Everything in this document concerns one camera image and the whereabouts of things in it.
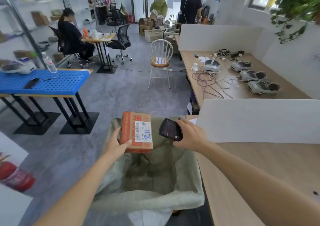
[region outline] forearm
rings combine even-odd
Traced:
[[[104,154],[100,157],[86,174],[34,226],[82,225],[100,181],[112,165],[112,158],[108,158],[108,156],[108,154]]]
[[[266,225],[320,225],[320,206],[277,178],[206,142],[199,152],[231,182]]]

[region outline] barcode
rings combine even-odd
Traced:
[[[139,140],[139,123],[135,124],[135,140]]]

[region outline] hand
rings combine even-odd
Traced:
[[[183,121],[176,120],[176,122],[181,127],[183,139],[179,142],[174,142],[174,146],[198,152],[207,141],[204,130],[187,119]]]
[[[113,163],[120,158],[124,152],[126,151],[126,149],[128,147],[131,146],[132,144],[132,140],[127,141],[126,143],[123,144],[119,144],[118,140],[117,140],[117,136],[118,136],[118,132],[120,131],[120,127],[115,129],[115,131],[112,133],[109,141],[107,142],[106,145],[106,151],[105,151],[105,155],[109,156]]]

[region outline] orange and brown box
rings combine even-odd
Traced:
[[[124,112],[122,115],[122,129],[120,143],[132,139],[132,145],[126,153],[150,153],[153,149],[151,114]]]

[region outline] seated woman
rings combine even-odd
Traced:
[[[80,31],[72,24],[74,20],[75,13],[72,9],[64,9],[58,22],[58,29],[66,40],[68,50],[79,53],[82,59],[89,61],[94,53],[94,44],[84,41]]]

